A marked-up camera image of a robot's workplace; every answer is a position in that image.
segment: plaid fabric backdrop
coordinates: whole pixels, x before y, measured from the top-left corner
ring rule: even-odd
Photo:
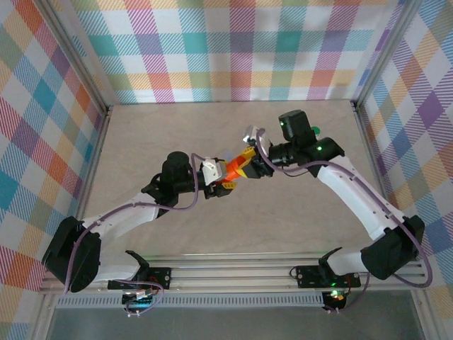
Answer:
[[[24,339],[101,114],[31,0],[0,0],[0,339]]]
[[[54,0],[121,104],[351,98],[397,3]]]
[[[452,0],[423,2],[365,109],[392,202],[426,223],[431,293],[453,336]]]

